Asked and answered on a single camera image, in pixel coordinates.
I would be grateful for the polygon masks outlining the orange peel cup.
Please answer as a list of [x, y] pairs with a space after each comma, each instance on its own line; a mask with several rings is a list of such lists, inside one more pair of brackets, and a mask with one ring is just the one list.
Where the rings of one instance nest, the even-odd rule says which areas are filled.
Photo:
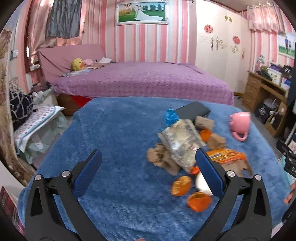
[[211, 196], [195, 192], [187, 198], [187, 205], [195, 212], [205, 211], [212, 203]]

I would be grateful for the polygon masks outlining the orange snack bag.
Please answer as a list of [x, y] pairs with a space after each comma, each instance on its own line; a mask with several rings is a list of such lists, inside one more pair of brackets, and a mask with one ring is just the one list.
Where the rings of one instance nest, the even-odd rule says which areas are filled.
[[237, 160], [247, 161], [246, 154], [227, 148], [211, 150], [206, 153], [212, 161], [220, 163], [225, 171], [230, 171], [227, 166], [232, 162]]

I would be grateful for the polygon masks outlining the orange peel piece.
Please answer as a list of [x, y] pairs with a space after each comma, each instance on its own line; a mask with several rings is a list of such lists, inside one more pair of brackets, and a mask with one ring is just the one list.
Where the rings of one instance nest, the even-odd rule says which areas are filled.
[[191, 178], [189, 176], [181, 176], [171, 186], [171, 195], [183, 196], [189, 192], [191, 188]]

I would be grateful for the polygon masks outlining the brown paper ball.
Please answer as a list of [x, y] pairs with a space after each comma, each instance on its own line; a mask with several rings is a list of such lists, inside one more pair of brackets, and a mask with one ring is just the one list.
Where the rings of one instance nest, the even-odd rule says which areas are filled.
[[208, 142], [207, 142], [208, 148], [211, 150], [217, 150], [217, 149], [223, 149], [226, 148], [226, 141], [224, 137], [219, 136], [216, 133], [212, 133], [209, 136]]

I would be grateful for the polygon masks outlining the small orange peel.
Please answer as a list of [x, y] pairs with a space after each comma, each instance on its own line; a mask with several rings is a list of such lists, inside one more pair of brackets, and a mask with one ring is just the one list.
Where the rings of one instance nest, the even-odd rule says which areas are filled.
[[211, 134], [212, 134], [212, 131], [207, 130], [207, 129], [201, 130], [201, 132], [200, 132], [200, 136], [201, 136], [202, 140], [206, 143], [208, 142]]

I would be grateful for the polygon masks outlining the brown cardboard tube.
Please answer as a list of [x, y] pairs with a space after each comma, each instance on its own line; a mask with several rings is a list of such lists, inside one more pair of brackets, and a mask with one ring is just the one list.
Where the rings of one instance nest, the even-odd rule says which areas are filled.
[[195, 126], [201, 130], [213, 130], [214, 123], [214, 120], [202, 116], [197, 116], [195, 118]]

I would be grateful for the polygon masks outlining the silver snack wrapper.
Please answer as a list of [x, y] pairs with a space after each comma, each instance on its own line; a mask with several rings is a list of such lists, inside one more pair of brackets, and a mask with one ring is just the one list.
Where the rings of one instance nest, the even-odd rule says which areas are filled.
[[171, 159], [185, 172], [190, 173], [195, 166], [197, 149], [206, 146], [193, 122], [180, 119], [170, 127], [158, 133], [159, 139], [168, 150]]

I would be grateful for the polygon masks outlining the brown paper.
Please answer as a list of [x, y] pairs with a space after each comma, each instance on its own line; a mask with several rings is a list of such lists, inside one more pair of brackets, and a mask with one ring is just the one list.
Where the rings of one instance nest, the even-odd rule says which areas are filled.
[[147, 160], [170, 175], [177, 176], [180, 166], [171, 158], [170, 153], [162, 143], [156, 143], [154, 148], [147, 151]]

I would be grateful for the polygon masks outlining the blue plastic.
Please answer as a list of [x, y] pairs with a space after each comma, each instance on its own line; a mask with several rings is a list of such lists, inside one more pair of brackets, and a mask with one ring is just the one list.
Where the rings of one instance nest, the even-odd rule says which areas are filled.
[[166, 110], [165, 122], [166, 122], [167, 127], [172, 126], [174, 123], [176, 123], [179, 120], [180, 120], [180, 118], [174, 109], [167, 109]]

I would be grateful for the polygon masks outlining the tan phone case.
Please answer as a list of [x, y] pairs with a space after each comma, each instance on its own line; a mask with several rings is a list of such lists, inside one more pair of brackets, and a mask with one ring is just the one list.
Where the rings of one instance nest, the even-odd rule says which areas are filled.
[[229, 170], [234, 171], [235, 174], [239, 177], [243, 177], [243, 178], [253, 177], [253, 171], [250, 165], [248, 164], [248, 161], [237, 160], [229, 164], [227, 167]]

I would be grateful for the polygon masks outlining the black box under desk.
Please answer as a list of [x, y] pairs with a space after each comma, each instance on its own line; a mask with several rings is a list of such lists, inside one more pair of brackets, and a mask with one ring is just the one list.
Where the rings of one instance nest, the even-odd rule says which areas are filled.
[[263, 124], [266, 123], [266, 121], [268, 120], [269, 116], [270, 116], [270, 111], [272, 109], [267, 106], [264, 103], [261, 103], [260, 105], [258, 105], [258, 107], [256, 108], [255, 111], [255, 117]]

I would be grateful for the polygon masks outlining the pink mug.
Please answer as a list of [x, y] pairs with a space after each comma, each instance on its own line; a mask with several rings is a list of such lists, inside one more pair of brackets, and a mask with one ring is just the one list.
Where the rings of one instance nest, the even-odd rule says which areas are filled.
[[230, 116], [230, 130], [233, 137], [243, 142], [248, 137], [251, 118], [249, 112], [238, 112]]

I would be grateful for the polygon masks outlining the white storage box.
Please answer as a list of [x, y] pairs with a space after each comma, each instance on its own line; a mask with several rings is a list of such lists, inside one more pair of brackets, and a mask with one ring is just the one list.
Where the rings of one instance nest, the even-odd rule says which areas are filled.
[[281, 86], [282, 73], [272, 68], [267, 68], [267, 73], [271, 77], [272, 83]]

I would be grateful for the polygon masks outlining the polka dot covered box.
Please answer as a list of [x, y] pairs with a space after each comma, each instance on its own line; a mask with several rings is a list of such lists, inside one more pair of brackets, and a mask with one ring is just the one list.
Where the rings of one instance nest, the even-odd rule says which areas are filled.
[[14, 132], [16, 154], [32, 165], [67, 128], [63, 107], [34, 105], [29, 118]]

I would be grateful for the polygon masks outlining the yellow duck plush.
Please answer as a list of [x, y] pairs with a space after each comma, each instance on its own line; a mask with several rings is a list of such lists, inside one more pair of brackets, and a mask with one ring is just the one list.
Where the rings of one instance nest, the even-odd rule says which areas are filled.
[[81, 58], [76, 58], [71, 63], [71, 68], [73, 71], [80, 71], [85, 69], [85, 63]]

